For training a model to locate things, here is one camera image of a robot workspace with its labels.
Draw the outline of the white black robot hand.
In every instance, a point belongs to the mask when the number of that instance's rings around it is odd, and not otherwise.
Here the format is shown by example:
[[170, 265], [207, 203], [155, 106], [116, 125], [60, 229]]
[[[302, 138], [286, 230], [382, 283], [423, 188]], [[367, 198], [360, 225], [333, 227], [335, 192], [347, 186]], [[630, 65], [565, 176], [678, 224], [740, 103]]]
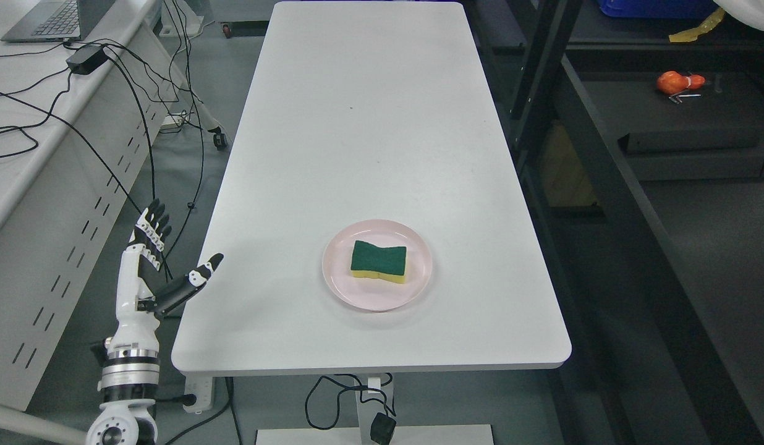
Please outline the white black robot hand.
[[117, 276], [117, 331], [106, 344], [108, 357], [128, 355], [130, 350], [158, 351], [156, 329], [161, 320], [199, 293], [215, 273], [224, 256], [216, 253], [189, 273], [152, 290], [148, 281], [161, 271], [165, 240], [172, 228], [165, 205], [153, 200], [140, 214], [122, 251]]

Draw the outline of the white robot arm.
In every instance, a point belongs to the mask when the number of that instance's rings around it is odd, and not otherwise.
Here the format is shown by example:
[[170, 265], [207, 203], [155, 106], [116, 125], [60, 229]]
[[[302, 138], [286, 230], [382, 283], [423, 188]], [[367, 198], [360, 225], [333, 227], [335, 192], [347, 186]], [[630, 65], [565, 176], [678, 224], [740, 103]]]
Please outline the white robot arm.
[[102, 403], [85, 443], [155, 444], [157, 426], [150, 409], [156, 404], [161, 369], [158, 352], [136, 344], [109, 352], [110, 341], [89, 346], [102, 367], [98, 383]]

